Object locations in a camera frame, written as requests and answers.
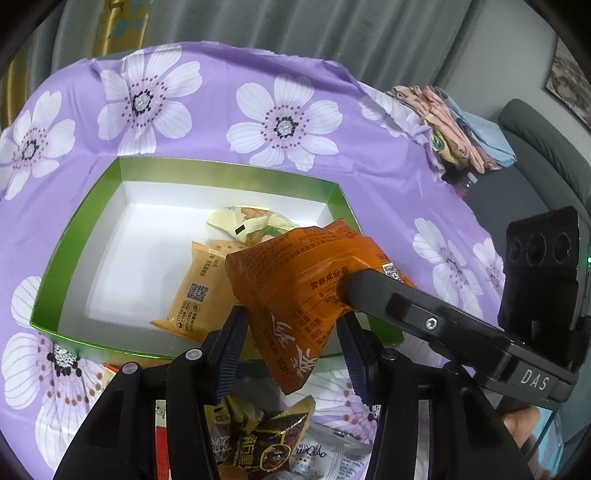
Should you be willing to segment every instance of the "green box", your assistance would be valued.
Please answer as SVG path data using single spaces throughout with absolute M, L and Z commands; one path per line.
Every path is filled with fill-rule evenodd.
M 331 181 L 211 161 L 117 158 L 64 231 L 31 325 L 69 351 L 111 365 L 154 365 L 196 346 L 150 321 L 166 316 L 191 263 L 191 240 L 229 239 L 205 219 L 230 205 L 269 207 L 302 226 L 344 218 L 359 230 Z M 369 323 L 385 343 L 401 341 L 398 329 Z M 340 355 L 333 332 L 317 368 L 334 368 L 330 359 Z

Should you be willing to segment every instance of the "purple tablecloth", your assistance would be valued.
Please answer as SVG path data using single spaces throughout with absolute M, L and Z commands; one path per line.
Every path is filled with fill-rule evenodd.
M 419 288 L 494 323 L 501 261 L 431 170 L 428 139 L 416 115 L 342 66 L 266 51 L 176 44 L 47 79 L 0 139 L 0 430 L 33 478 L 51 478 L 103 388 L 103 366 L 28 322 L 60 235 L 117 155 L 336 181 L 364 233 Z

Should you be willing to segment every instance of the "light blue cloth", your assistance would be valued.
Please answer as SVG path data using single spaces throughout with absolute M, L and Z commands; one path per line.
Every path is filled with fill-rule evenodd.
M 515 152 L 501 131 L 501 127 L 485 118 L 463 112 L 445 90 L 438 87 L 433 89 L 445 102 L 460 128 L 469 134 L 491 158 L 494 158 L 502 167 L 510 167 L 515 163 Z
M 546 410 L 545 408 L 538 409 L 540 410 L 540 421 L 531 433 L 536 440 L 540 438 L 542 430 L 552 414 L 551 410 Z M 556 475 L 563 451 L 564 442 L 560 428 L 560 419 L 557 416 L 546 431 L 538 447 L 538 464 L 545 470 L 548 470 L 552 476 Z

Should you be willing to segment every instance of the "white snack wrapper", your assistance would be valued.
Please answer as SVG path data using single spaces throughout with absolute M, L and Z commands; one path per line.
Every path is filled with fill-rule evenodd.
M 371 450 L 371 445 L 310 422 L 291 455 L 290 471 L 274 472 L 265 480 L 348 480 L 365 472 Z

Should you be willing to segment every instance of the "barcode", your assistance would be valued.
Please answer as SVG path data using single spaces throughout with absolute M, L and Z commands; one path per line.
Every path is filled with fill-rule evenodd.
M 208 290 L 209 287 L 191 283 L 189 291 L 187 292 L 187 298 L 195 301 L 205 301 L 205 295 L 207 295 Z
M 396 270 L 396 267 L 393 263 L 386 263 L 385 265 L 382 265 L 382 268 L 384 269 L 384 273 L 387 276 L 400 281 L 400 274 L 398 273 L 398 270 Z

